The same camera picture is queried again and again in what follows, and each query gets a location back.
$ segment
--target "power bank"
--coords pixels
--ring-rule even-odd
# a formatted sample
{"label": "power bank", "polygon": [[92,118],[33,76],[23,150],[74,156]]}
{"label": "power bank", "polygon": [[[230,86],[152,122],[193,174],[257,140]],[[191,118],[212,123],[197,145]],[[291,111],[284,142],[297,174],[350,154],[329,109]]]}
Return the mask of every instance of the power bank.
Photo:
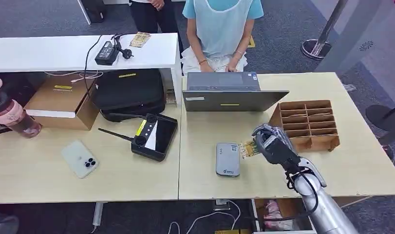
{"label": "power bank", "polygon": [[240,175],[239,146],[235,143],[217,143],[216,173],[221,176]]}

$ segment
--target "bracelet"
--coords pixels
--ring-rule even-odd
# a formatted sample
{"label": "bracelet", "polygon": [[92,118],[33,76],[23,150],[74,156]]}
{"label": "bracelet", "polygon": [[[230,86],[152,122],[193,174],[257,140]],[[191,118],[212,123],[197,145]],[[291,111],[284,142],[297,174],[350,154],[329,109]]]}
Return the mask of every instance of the bracelet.
{"label": "bracelet", "polygon": [[202,63],[204,63],[204,62],[207,62],[207,59],[205,59],[205,60],[199,62],[199,65],[202,65]]}

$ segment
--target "robotic arm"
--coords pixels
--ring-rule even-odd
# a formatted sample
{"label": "robotic arm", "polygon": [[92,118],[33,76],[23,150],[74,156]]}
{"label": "robotic arm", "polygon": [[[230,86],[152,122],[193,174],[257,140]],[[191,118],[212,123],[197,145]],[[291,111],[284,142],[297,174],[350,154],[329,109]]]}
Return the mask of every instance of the robotic arm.
{"label": "robotic arm", "polygon": [[302,196],[318,234],[358,234],[342,209],[323,189],[327,185],[319,171],[312,162],[295,153],[283,129],[263,124],[252,136],[266,160],[283,167],[288,188]]}

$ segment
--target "floor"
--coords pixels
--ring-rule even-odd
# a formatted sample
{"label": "floor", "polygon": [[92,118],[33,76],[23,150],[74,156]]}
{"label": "floor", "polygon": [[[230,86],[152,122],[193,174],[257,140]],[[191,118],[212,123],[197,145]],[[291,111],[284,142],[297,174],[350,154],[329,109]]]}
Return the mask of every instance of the floor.
{"label": "floor", "polygon": [[[255,22],[253,38],[256,48],[248,49],[249,65],[245,69],[258,73],[312,72],[318,62],[303,56],[300,45],[304,40],[319,35],[317,28],[324,26],[325,17],[311,0],[262,0],[262,3],[265,16]],[[183,43],[187,47],[186,20],[181,16],[183,3],[174,5]],[[76,0],[0,1],[0,37],[136,32],[127,5],[112,5],[108,10],[104,23],[87,25]],[[336,33],[332,34],[330,41],[334,41],[336,36]],[[395,103],[385,86],[363,63],[357,64],[340,79],[357,87],[350,96],[363,115],[365,108],[372,104],[393,106]],[[383,134],[371,127],[376,135]],[[238,201],[238,204],[244,210],[245,202]],[[173,220],[180,222],[181,233],[185,233],[196,217],[210,213],[211,205],[211,201],[108,203],[104,206],[103,223],[98,233],[167,233]],[[80,234],[92,230],[94,204],[0,205],[0,210],[20,218],[19,234]],[[239,223],[242,227],[250,222],[247,210],[244,212]],[[395,196],[371,198],[346,208],[345,212],[360,233],[395,234]],[[191,234],[213,233],[214,230],[229,228],[231,223],[230,217],[214,216],[199,221]]]}
{"label": "floor", "polygon": [[[326,19],[330,17],[338,2],[338,0],[311,1]],[[343,31],[359,1],[348,0],[335,25],[335,30],[338,33]],[[380,34],[381,40],[373,52],[362,59],[362,63],[395,102],[395,4],[392,4],[393,0],[389,0],[389,2],[391,2],[392,8],[383,22],[385,26]]]}

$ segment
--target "hand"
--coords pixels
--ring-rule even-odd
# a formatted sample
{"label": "hand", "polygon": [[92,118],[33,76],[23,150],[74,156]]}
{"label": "hand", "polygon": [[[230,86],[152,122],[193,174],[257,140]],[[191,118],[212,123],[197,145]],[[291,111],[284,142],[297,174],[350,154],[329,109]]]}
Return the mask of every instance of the hand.
{"label": "hand", "polygon": [[226,72],[238,72],[238,70],[236,69],[236,65],[238,64],[238,62],[239,60],[233,57],[226,67]]}
{"label": "hand", "polygon": [[158,11],[160,11],[161,8],[163,8],[164,6],[164,0],[149,0],[149,1]]}
{"label": "hand", "polygon": [[202,72],[214,72],[207,61],[204,61],[202,64],[200,64],[200,70]]}

